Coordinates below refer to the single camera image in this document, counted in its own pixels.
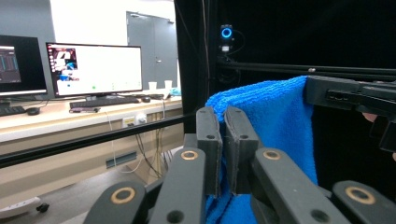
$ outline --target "white wall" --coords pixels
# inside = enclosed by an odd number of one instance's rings
[[[127,45],[125,12],[175,20],[173,1],[50,0],[59,43]]]

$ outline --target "blue towel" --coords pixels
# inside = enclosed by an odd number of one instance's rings
[[[229,105],[245,111],[263,144],[288,153],[317,184],[311,125],[313,106],[304,103],[305,81],[306,76],[301,76],[219,92],[208,99],[206,106],[213,107],[220,125],[225,125],[223,113]],[[225,165],[222,160],[222,195],[209,196],[206,200],[206,223],[255,223],[250,195],[234,196],[229,192]]]

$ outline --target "metal rod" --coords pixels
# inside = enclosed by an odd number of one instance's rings
[[[195,119],[195,113],[174,116],[169,119],[152,121],[147,124],[141,124],[134,127],[123,128],[121,130],[115,130],[107,133],[99,133],[73,140],[63,141],[60,143],[54,143],[42,147],[34,147],[17,152],[4,154],[0,156],[0,168],[5,168],[23,162],[46,158],[49,156],[72,151],[82,147],[89,147],[138,133],[144,133],[144,132],[160,129],[174,124],[179,124],[188,119]]]
[[[262,72],[280,72],[292,74],[323,75],[336,77],[366,77],[370,79],[395,80],[396,69],[357,68],[357,67],[330,67],[314,65],[291,65],[269,63],[223,63],[218,62],[219,68],[240,69]]]

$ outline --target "desk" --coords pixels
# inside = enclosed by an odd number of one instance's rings
[[[0,154],[116,130],[121,128],[122,119],[139,114],[146,114],[148,122],[163,118],[163,102],[158,100],[104,106],[94,114],[70,114],[68,110],[68,101],[49,102],[37,116],[19,114],[1,117]],[[165,100],[166,118],[180,114],[181,97]],[[152,157],[155,151],[153,149],[156,148],[155,131],[140,135],[147,156]],[[161,138],[163,150],[181,147],[183,137],[182,124],[166,128]],[[137,152],[137,160],[128,163],[132,169],[142,157],[135,136],[1,169],[0,208],[104,173],[107,170],[106,160],[133,151]],[[143,166],[139,167],[137,174],[147,183],[154,181],[147,165],[144,161],[141,163]]]

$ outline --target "computer monitor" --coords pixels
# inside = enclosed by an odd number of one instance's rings
[[[46,93],[37,38],[0,35],[0,100]]]
[[[55,97],[142,91],[141,48],[47,43]]]

